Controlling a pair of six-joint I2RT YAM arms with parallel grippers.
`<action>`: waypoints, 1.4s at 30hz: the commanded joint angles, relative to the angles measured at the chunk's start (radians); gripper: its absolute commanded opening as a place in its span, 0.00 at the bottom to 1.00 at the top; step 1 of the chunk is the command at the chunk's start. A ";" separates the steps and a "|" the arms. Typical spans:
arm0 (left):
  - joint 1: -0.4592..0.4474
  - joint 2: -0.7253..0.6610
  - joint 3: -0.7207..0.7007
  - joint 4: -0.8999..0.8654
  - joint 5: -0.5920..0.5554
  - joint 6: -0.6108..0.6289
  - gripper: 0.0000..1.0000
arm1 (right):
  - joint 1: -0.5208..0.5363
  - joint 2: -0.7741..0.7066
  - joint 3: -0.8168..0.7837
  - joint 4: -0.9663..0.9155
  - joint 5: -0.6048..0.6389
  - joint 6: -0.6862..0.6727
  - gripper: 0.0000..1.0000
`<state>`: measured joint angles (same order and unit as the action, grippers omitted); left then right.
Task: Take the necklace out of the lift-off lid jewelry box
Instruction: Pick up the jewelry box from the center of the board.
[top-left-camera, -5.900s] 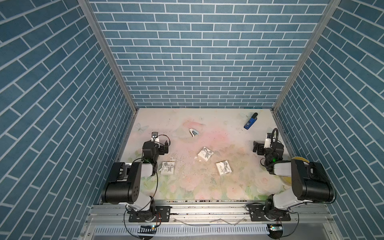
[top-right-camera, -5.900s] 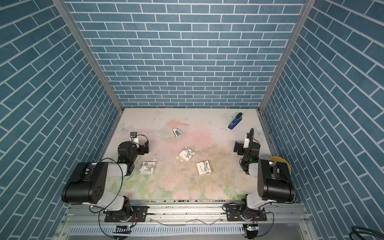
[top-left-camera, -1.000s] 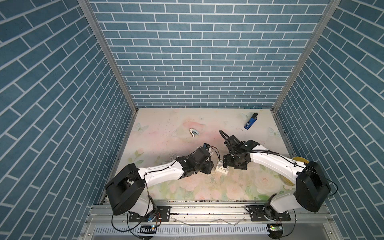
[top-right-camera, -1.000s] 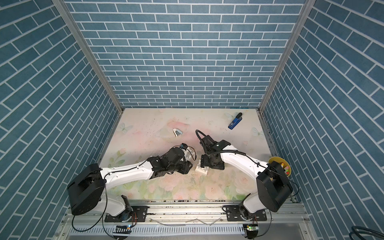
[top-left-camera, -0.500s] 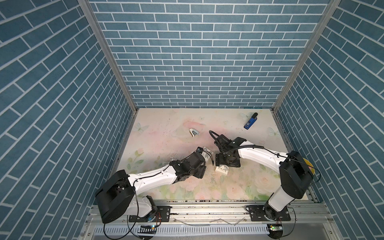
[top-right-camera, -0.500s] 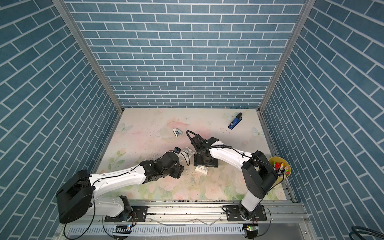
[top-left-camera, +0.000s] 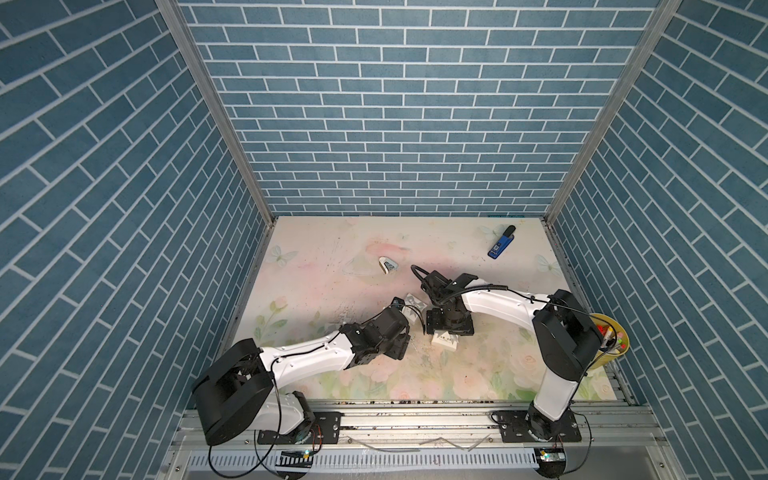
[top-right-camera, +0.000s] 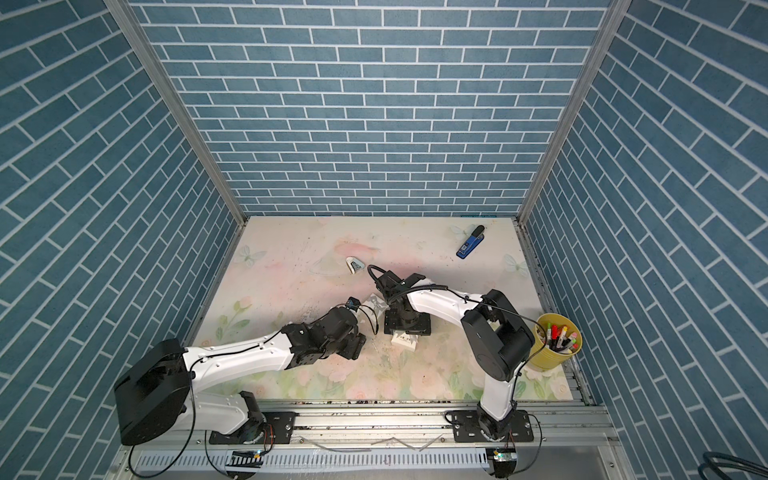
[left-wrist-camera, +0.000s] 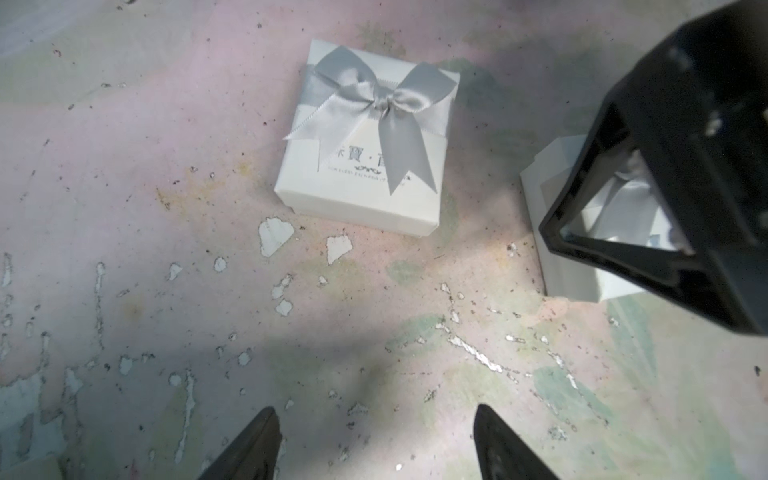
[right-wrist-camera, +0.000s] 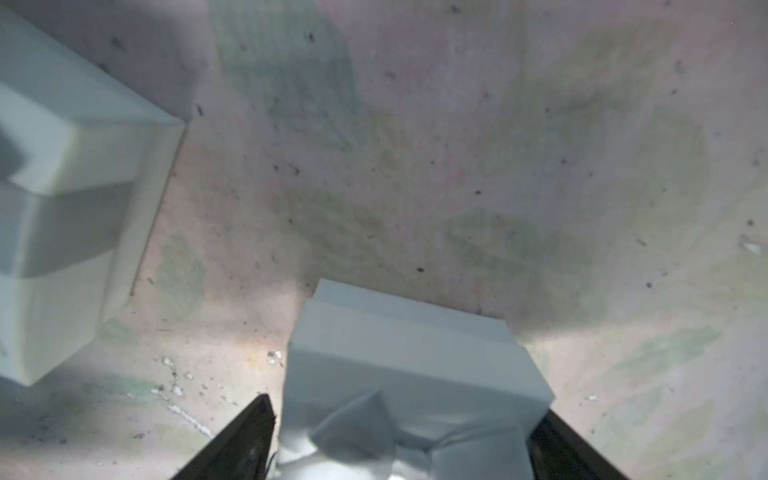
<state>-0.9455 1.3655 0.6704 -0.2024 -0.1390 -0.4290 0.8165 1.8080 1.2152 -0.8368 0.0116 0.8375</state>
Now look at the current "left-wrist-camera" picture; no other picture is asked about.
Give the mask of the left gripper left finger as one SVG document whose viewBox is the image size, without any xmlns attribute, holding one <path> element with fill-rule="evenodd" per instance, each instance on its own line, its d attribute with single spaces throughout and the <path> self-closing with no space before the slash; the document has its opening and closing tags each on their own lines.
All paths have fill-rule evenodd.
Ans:
<svg viewBox="0 0 768 480">
<path fill-rule="evenodd" d="M 198 479 L 272 480 L 281 444 L 279 417 L 265 407 Z"/>
</svg>

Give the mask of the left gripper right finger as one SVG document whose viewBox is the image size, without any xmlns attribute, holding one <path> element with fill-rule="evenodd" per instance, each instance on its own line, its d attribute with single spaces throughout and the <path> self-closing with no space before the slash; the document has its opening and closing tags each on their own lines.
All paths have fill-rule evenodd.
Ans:
<svg viewBox="0 0 768 480">
<path fill-rule="evenodd" d="M 557 480 L 558 476 L 488 405 L 477 407 L 474 443 L 483 480 Z"/>
</svg>

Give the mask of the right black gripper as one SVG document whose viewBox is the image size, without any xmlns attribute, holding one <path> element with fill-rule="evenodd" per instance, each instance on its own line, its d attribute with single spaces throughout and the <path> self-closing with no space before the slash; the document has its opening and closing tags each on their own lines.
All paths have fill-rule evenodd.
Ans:
<svg viewBox="0 0 768 480">
<path fill-rule="evenodd" d="M 763 1 L 681 25 L 611 102 L 687 252 L 625 247 L 651 291 L 732 331 L 767 332 L 767 35 Z"/>
</svg>

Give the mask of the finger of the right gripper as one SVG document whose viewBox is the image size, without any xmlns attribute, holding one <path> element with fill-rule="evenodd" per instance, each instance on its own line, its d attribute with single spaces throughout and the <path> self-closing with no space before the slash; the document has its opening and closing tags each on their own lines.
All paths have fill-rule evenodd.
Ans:
<svg viewBox="0 0 768 480">
<path fill-rule="evenodd" d="M 679 221 L 663 199 L 619 107 L 600 107 L 562 191 L 539 226 L 554 255 L 610 273 L 678 306 L 725 324 L 703 261 L 648 242 L 658 212 Z"/>
</svg>

